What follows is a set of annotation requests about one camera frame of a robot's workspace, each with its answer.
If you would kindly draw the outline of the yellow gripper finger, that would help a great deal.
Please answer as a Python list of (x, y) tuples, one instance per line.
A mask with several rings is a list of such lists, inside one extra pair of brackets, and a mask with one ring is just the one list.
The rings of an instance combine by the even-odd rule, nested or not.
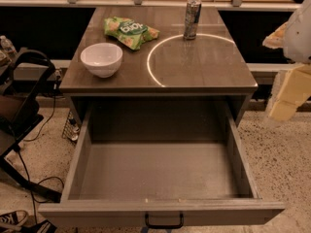
[(280, 25), (274, 32), (266, 36), (262, 42), (264, 47), (270, 49), (281, 49), (284, 45), (284, 35), (286, 31), (287, 23)]
[(300, 64), (285, 74), (268, 117), (278, 122), (287, 121), (310, 97), (311, 65)]

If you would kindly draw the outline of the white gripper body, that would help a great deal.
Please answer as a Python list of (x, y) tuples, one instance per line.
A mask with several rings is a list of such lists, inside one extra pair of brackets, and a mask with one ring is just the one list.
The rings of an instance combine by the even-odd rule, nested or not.
[(311, 0), (304, 0), (290, 16), (283, 52), (294, 62), (311, 63)]

